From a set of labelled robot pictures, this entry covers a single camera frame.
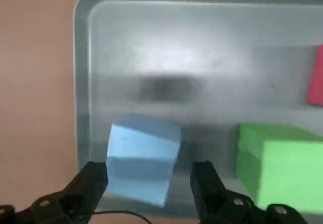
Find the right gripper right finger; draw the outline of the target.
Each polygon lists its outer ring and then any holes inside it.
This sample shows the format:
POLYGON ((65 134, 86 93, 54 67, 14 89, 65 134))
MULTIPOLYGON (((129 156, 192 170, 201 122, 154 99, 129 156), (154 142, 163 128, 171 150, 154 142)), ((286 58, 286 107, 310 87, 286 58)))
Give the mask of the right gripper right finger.
POLYGON ((200 223, 307 223, 294 208, 270 204, 263 210, 250 197, 227 189, 210 161, 195 161, 190 187, 200 223))

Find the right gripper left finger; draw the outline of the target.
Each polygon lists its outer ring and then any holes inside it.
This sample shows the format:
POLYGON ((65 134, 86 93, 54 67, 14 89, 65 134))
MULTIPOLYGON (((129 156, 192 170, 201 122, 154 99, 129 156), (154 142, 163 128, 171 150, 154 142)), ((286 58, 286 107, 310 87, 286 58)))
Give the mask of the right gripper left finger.
POLYGON ((1 205, 1 223, 88 223, 108 185, 104 162, 89 161, 61 191, 35 200, 15 211, 1 205))

